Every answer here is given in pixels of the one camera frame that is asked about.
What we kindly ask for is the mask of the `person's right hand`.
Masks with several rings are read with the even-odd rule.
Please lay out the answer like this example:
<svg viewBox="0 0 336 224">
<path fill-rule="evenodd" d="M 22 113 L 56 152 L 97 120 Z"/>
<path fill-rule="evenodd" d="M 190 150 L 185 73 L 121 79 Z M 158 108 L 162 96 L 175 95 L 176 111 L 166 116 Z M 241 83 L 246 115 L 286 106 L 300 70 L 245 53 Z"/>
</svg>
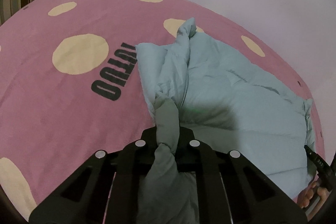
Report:
<svg viewBox="0 0 336 224">
<path fill-rule="evenodd" d="M 308 187 L 307 190 L 304 192 L 304 195 L 297 200 L 297 204 L 301 209 L 304 207 L 308 207 L 310 201 L 312 200 L 314 194 L 318 194 L 319 201 L 315 205 L 314 210 L 319 211 L 319 209 L 323 206 L 326 202 L 327 198 L 329 197 L 329 191 L 326 188 L 321 187 L 321 180 L 315 180 L 312 182 Z"/>
</svg>

